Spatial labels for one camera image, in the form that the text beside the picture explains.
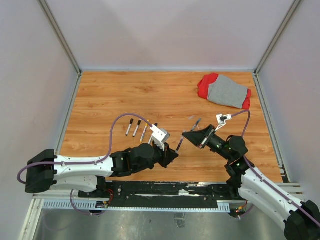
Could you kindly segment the purple marker pen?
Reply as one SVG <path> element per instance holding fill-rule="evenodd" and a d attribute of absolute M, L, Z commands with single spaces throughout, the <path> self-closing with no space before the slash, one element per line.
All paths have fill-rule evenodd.
<path fill-rule="evenodd" d="M 178 143 L 178 146 L 177 146 L 177 148 L 176 148 L 176 150 L 175 150 L 175 152 L 176 152 L 177 154 L 179 153 L 179 150 L 180 150 L 180 148 L 181 148 L 181 146 L 182 146 L 183 141 L 184 141 L 184 136 L 183 136 L 183 134 L 182 134 L 182 135 L 181 135 L 181 138 L 180 138 L 180 141 L 179 141 L 179 143 Z"/>

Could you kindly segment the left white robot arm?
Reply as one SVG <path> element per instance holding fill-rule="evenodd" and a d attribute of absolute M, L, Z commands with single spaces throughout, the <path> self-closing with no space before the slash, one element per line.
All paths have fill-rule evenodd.
<path fill-rule="evenodd" d="M 108 157 L 66 157 L 46 149 L 28 161 L 24 190 L 28 194 L 76 190 L 101 198 L 107 193 L 106 178 L 131 176 L 156 164 L 167 168 L 178 156 L 167 143 L 164 149 L 142 143 Z"/>

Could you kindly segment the white marker yellow end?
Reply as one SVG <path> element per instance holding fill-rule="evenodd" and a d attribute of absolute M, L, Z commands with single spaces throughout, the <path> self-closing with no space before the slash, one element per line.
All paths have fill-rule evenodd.
<path fill-rule="evenodd" d="M 147 128 L 148 128 L 148 126 L 149 126 L 149 124 L 148 124 L 149 122 L 150 122 L 150 120 L 147 119 L 147 122 L 145 123 L 145 126 L 144 126 L 144 129 L 143 129 L 143 132 L 142 132 L 142 135 L 141 135 L 141 138 L 140 138 L 139 143 L 142 143 L 142 142 L 143 142 L 143 139 L 144 139 L 144 137 L 145 137 Z"/>

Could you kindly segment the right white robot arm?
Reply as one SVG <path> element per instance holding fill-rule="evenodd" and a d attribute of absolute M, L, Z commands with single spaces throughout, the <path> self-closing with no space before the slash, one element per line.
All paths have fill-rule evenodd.
<path fill-rule="evenodd" d="M 184 132 L 183 137 L 199 149 L 208 147 L 225 160 L 226 193 L 232 200 L 240 198 L 252 203 L 282 230 L 288 240 L 318 240 L 320 210 L 311 200 L 302 201 L 268 179 L 246 157 L 248 152 L 242 136 L 230 135 L 223 140 L 213 125 L 198 131 Z"/>

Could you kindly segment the white whiteboard marker pen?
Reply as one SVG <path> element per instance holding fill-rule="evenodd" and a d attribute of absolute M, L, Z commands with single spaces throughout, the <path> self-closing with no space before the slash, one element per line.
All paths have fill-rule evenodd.
<path fill-rule="evenodd" d="M 137 122 L 136 128 L 135 128 L 135 130 L 134 130 L 134 132 L 133 132 L 133 135 L 132 135 L 133 138 L 136 137 L 137 132 L 138 132 L 138 129 L 139 129 L 140 125 L 141 125 L 141 122 L 142 122 L 142 120 L 139 119 L 138 122 Z"/>

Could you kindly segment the white blue marker pen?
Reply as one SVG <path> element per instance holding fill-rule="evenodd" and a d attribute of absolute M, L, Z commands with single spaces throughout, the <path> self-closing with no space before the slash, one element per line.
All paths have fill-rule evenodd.
<path fill-rule="evenodd" d="M 149 138 L 149 141 L 148 141 L 148 144 L 149 144 L 149 145 L 152 144 L 152 139 L 153 139 L 153 137 L 152 137 L 152 134 L 151 134 L 151 136 L 150 136 L 150 138 Z"/>

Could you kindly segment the white marker black cap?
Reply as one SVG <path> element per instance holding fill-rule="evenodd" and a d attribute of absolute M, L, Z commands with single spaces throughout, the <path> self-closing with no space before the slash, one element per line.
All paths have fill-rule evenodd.
<path fill-rule="evenodd" d="M 129 135 L 133 122 L 134 122 L 134 119 L 131 118 L 130 121 L 129 121 L 129 125 L 128 125 L 128 128 L 127 128 L 127 131 L 125 133 L 125 136 Z"/>

